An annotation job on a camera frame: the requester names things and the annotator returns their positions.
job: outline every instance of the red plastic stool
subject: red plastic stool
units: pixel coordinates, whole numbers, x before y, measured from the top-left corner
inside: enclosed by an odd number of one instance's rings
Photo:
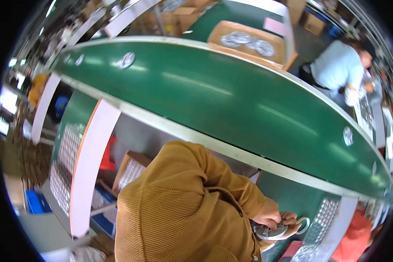
[[[115,163],[109,159],[110,145],[116,143],[116,137],[111,136],[108,144],[106,145],[105,152],[103,153],[102,162],[100,163],[99,169],[104,170],[115,170]]]

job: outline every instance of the black fisheye border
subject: black fisheye border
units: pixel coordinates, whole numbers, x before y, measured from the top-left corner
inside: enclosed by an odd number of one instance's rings
[[[0,1],[0,89],[3,72],[8,66],[15,44],[28,26],[35,11],[43,8],[45,0]],[[375,17],[385,30],[393,36],[393,1],[361,1],[373,8]],[[19,220],[13,212],[2,176],[0,162],[0,258],[7,261],[42,261],[42,258],[26,236]],[[388,217],[366,261],[393,261],[393,213]]]

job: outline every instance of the light blue shirt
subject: light blue shirt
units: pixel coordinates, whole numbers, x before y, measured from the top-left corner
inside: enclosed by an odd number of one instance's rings
[[[310,67],[316,83],[331,90],[339,90],[346,83],[358,90],[364,74],[355,49],[339,40],[333,41]]]

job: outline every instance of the crate of small parts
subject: crate of small parts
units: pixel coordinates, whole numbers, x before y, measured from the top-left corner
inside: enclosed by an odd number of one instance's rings
[[[273,69],[281,70],[286,63],[281,37],[230,21],[215,26],[208,37],[208,46]]]

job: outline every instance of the roll of tape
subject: roll of tape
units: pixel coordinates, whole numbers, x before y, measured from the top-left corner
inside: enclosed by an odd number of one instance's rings
[[[306,221],[306,225],[304,226],[303,229],[301,229],[300,231],[298,231],[297,233],[295,233],[296,235],[301,235],[302,233],[306,232],[307,229],[310,226],[310,219],[308,217],[300,217],[299,220],[297,220],[297,224],[301,223],[303,220]]]

